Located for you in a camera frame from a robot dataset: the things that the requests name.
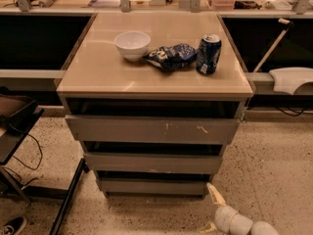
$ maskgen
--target crumpled bag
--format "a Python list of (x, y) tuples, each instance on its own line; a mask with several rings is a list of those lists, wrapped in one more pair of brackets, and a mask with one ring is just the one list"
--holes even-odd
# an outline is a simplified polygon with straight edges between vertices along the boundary
[(197, 59), (198, 50), (188, 44), (177, 44), (171, 47), (161, 46), (143, 57), (161, 71), (177, 71)]

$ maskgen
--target can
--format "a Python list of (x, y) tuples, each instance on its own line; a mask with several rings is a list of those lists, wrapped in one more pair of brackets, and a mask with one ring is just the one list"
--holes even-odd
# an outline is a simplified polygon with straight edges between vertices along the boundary
[(201, 39), (196, 61), (196, 68), (200, 74), (215, 73), (221, 47), (222, 41), (216, 34), (206, 34)]

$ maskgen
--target white bowl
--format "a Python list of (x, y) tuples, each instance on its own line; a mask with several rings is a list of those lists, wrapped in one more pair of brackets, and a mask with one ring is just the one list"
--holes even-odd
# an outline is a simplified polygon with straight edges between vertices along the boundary
[(114, 44), (125, 59), (138, 61), (147, 53), (150, 41), (150, 36), (144, 32), (128, 31), (118, 35)]

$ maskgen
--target shoe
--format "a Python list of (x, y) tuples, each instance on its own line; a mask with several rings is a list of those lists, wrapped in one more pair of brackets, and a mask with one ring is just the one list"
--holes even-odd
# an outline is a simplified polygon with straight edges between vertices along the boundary
[(18, 235), (22, 232), (27, 224), (24, 216), (19, 216), (7, 222), (0, 230), (0, 235)]

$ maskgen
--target floor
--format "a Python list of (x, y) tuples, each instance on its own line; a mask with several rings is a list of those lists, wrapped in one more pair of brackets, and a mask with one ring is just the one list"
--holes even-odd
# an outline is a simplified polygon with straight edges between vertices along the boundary
[[(33, 171), (11, 159), (13, 169), (31, 185), (68, 188), (82, 151), (61, 109), (47, 108), (31, 134), (43, 150)], [(281, 235), (311, 235), (313, 230), (313, 116), (249, 111), (224, 154), (213, 184), (227, 204), (252, 220), (271, 223)], [(26, 138), (16, 157), (36, 166), (38, 149)], [(60, 201), (36, 199), (29, 206), (17, 197), (0, 198), (0, 225), (24, 214), (22, 234), (49, 234)], [(92, 171), (81, 175), (60, 234), (200, 234), (215, 206), (204, 199), (114, 196), (99, 191)]]

